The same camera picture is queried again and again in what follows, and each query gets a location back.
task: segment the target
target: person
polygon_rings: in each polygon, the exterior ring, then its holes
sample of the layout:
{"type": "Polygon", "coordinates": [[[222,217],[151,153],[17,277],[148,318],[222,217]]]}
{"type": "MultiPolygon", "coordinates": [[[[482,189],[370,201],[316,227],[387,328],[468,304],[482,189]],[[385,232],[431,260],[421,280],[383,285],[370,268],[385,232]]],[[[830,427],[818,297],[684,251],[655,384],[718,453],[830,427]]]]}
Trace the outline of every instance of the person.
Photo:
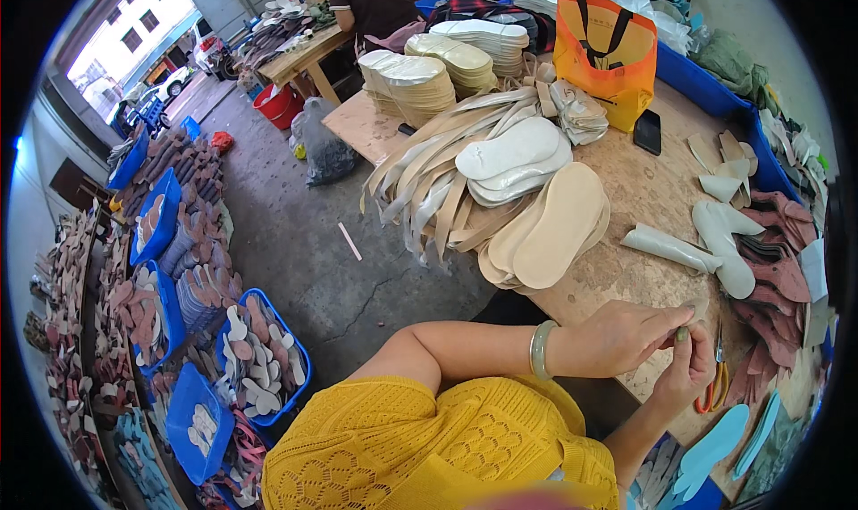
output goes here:
{"type": "Polygon", "coordinates": [[[330,0],[336,23],[346,32],[354,31],[357,51],[371,52],[386,47],[367,40],[384,40],[423,15],[414,5],[416,0],[330,0]]]}
{"type": "Polygon", "coordinates": [[[625,508],[647,452],[714,377],[710,334],[682,327],[692,314],[608,301],[575,326],[405,327],[317,392],[268,452],[265,507],[461,508],[483,497],[481,508],[625,508]],[[673,360],[646,402],[602,442],[586,438],[550,377],[609,378],[666,348],[673,360]],[[442,381],[462,383],[438,395],[442,381]],[[544,480],[563,482],[531,484],[544,480]],[[562,489],[552,496],[563,504],[517,499],[540,500],[533,486],[562,489]]]}

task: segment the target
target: red bucket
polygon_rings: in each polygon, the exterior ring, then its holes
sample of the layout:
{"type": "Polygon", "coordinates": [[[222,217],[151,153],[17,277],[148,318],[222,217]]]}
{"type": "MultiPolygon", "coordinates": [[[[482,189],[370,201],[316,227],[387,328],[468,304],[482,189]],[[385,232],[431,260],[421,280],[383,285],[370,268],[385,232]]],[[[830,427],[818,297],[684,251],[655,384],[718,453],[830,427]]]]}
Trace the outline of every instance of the red bucket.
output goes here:
{"type": "Polygon", "coordinates": [[[273,84],[264,88],[263,92],[253,100],[253,108],[259,110],[274,126],[286,130],[292,125],[292,119],[295,118],[295,115],[304,111],[304,99],[295,93],[288,84],[273,97],[271,96],[272,90],[273,84]],[[271,100],[263,104],[263,101],[269,97],[271,100]]]}

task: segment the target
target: car wheel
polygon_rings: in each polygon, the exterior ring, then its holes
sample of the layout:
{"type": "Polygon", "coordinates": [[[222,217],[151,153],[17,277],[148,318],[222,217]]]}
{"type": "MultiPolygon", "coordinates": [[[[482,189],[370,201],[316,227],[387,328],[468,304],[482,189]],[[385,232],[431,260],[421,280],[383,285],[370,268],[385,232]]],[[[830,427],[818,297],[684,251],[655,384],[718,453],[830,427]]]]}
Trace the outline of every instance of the car wheel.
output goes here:
{"type": "Polygon", "coordinates": [[[170,87],[166,88],[166,94],[170,97],[178,97],[178,94],[182,92],[182,87],[181,82],[173,82],[170,87]]]}
{"type": "Polygon", "coordinates": [[[232,56],[226,56],[220,60],[218,64],[218,71],[220,74],[225,77],[227,80],[238,80],[239,72],[235,70],[235,60],[232,59],[232,56]]]}

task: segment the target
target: bag handle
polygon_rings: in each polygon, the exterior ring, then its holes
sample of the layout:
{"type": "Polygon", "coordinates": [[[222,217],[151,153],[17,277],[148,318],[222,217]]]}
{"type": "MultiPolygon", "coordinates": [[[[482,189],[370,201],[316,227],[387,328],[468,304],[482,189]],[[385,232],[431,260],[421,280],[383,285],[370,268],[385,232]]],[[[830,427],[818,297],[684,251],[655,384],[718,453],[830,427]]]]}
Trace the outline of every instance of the bag handle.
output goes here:
{"type": "MultiPolygon", "coordinates": [[[[587,40],[587,27],[589,26],[588,19],[588,11],[587,11],[587,0],[576,0],[578,2],[578,11],[581,11],[581,20],[584,23],[585,27],[585,40],[581,43],[584,49],[587,50],[587,61],[589,61],[590,66],[595,68],[595,59],[596,58],[604,58],[607,54],[613,54],[614,50],[619,46],[619,42],[623,40],[623,35],[626,34],[626,27],[629,25],[629,21],[634,16],[634,13],[629,11],[628,9],[620,9],[619,14],[617,16],[617,22],[614,25],[614,32],[611,33],[611,42],[607,47],[607,52],[599,52],[590,45],[587,40]]],[[[616,68],[619,66],[623,66],[622,63],[614,63],[611,65],[611,68],[616,68]]]]}

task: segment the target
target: orange tote bag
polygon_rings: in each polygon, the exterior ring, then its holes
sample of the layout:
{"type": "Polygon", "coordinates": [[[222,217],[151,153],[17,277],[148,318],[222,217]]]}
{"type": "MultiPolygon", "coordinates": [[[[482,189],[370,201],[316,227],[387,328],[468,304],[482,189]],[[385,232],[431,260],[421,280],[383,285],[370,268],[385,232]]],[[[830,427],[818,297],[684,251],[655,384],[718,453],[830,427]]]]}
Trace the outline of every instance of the orange tote bag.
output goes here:
{"type": "Polygon", "coordinates": [[[619,130],[631,132],[652,102],[657,48],[656,25],[610,0],[557,2],[557,77],[590,93],[619,130]]]}

